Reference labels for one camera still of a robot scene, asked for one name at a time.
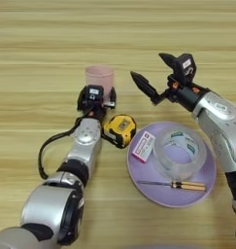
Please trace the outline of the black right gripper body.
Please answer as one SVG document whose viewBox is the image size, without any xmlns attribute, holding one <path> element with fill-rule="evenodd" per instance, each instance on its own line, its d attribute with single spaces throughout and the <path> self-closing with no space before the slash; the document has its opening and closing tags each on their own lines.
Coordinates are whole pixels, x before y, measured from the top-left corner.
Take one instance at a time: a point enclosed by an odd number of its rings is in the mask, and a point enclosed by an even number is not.
<svg viewBox="0 0 236 249">
<path fill-rule="evenodd" d="M 195 83 L 190 83 L 184 86 L 176 81 L 172 76 L 168 77 L 168 88 L 162 93 L 154 92 L 152 103 L 157 105 L 164 99 L 170 100 L 172 103 L 179 103 L 189 112 L 192 112 L 200 99 L 210 90 L 200 87 Z"/>
</svg>

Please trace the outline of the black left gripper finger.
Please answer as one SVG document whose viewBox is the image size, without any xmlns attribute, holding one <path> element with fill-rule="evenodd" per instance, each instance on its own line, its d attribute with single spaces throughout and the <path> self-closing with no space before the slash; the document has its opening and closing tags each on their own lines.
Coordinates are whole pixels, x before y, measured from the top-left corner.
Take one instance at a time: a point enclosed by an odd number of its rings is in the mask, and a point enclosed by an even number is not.
<svg viewBox="0 0 236 249">
<path fill-rule="evenodd" d="M 81 91 L 77 100 L 77 110 L 82 111 L 84 108 L 84 93 Z"/>
<path fill-rule="evenodd" d="M 110 108 L 111 109 L 115 109 L 116 107 L 116 102 L 117 102 L 117 94 L 116 94 L 116 90 L 114 87 L 111 88 L 110 91 Z"/>
</svg>

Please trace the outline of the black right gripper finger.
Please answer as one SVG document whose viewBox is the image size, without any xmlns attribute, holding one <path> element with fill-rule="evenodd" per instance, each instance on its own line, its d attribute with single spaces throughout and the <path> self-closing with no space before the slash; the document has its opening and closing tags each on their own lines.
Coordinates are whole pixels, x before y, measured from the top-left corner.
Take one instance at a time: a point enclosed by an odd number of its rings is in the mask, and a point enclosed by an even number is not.
<svg viewBox="0 0 236 249">
<path fill-rule="evenodd" d="M 141 92 L 143 92 L 153 104 L 158 104 L 160 102 L 160 95 L 157 93 L 156 89 L 150 85 L 149 81 L 143 75 L 134 71 L 131 71 L 130 75 L 137 88 Z"/>
<path fill-rule="evenodd" d="M 177 59 L 169 53 L 160 53 L 160 58 L 168 65 L 171 69 L 175 69 L 177 66 Z"/>
</svg>

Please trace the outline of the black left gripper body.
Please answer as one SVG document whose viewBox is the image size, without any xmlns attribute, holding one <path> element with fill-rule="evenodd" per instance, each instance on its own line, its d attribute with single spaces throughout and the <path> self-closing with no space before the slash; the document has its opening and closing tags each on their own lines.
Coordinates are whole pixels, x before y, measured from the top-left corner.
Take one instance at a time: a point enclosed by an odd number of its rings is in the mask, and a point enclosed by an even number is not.
<svg viewBox="0 0 236 249">
<path fill-rule="evenodd" d="M 114 109 L 115 107 L 115 102 L 92 102 L 84 103 L 80 107 L 80 110 L 83 112 L 85 118 L 92 118 L 102 123 L 107 114 L 107 109 Z"/>
</svg>

